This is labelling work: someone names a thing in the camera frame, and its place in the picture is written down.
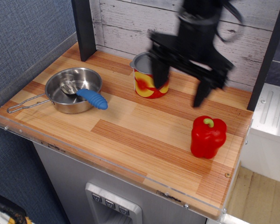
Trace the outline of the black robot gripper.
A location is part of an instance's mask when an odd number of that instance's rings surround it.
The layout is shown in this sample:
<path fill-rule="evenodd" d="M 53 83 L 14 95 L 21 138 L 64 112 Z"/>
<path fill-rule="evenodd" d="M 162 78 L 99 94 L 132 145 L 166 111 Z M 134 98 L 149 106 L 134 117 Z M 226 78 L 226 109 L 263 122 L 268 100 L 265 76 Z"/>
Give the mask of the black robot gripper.
<path fill-rule="evenodd" d="M 224 87 L 234 65 L 213 45 L 221 12 L 221 9 L 181 9 L 177 35 L 151 33 L 153 45 L 149 54 L 156 89 L 168 81 L 171 67 L 200 80 L 193 107 L 199 107 L 213 89 Z"/>

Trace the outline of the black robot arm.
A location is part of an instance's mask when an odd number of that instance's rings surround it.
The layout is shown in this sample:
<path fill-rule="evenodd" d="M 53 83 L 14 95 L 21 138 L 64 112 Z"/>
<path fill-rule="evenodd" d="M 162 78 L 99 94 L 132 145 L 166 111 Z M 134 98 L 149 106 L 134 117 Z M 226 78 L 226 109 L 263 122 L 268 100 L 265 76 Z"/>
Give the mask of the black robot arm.
<path fill-rule="evenodd" d="M 193 106 L 199 107 L 215 88 L 223 88 L 233 64 L 214 47 L 223 0 L 186 0 L 179 11 L 177 35 L 152 32 L 149 51 L 154 85 L 168 80 L 171 67 L 196 77 L 200 83 Z"/>

